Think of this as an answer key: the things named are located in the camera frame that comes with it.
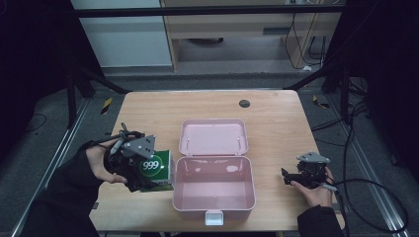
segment wooden table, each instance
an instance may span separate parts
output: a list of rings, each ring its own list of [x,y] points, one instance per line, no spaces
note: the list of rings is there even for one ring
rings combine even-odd
[[[249,108],[239,102],[248,100]],[[122,184],[100,187],[90,217],[99,231],[278,231],[297,230],[307,209],[303,196],[284,184],[281,168],[296,173],[297,155],[317,151],[298,94],[294,91],[133,92],[126,95],[114,133],[128,130],[156,135],[155,150],[182,157],[179,138],[186,119],[242,119],[252,162],[256,206],[245,221],[205,226],[186,221],[172,205],[172,191],[131,193]]]

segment white cabinet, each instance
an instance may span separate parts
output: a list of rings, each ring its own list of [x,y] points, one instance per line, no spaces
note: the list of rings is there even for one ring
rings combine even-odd
[[[160,7],[158,0],[71,0],[75,9]],[[80,19],[99,63],[106,69],[172,66],[162,17]]]

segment green box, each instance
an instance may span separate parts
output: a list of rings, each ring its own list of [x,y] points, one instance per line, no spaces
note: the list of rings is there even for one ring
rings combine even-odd
[[[170,150],[155,151],[153,158],[139,163],[139,173],[159,185],[172,184],[173,157]]]

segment pink plastic box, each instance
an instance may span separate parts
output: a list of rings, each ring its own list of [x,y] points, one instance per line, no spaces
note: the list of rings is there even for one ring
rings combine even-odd
[[[182,126],[173,206],[206,225],[246,219],[256,203],[246,129],[240,119],[189,119]]]

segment metal device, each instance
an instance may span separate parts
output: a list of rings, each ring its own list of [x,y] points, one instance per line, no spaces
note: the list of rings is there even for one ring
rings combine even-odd
[[[141,161],[153,158],[155,135],[145,136],[138,131],[128,131],[126,125],[122,123],[123,129],[120,134],[93,141],[91,145],[98,145],[102,142],[118,138],[119,140],[113,147],[108,147],[105,153],[105,168],[110,173],[116,173],[127,179],[126,186],[131,192],[141,188],[152,189],[158,186],[146,179],[139,172]]]
[[[337,191],[329,182],[327,182],[326,165],[330,163],[330,159],[321,156],[315,152],[308,152],[306,154],[296,157],[299,160],[297,164],[298,174],[290,174],[287,170],[282,168],[284,182],[290,185],[291,181],[296,181],[308,189],[315,189],[319,186],[331,191]]]

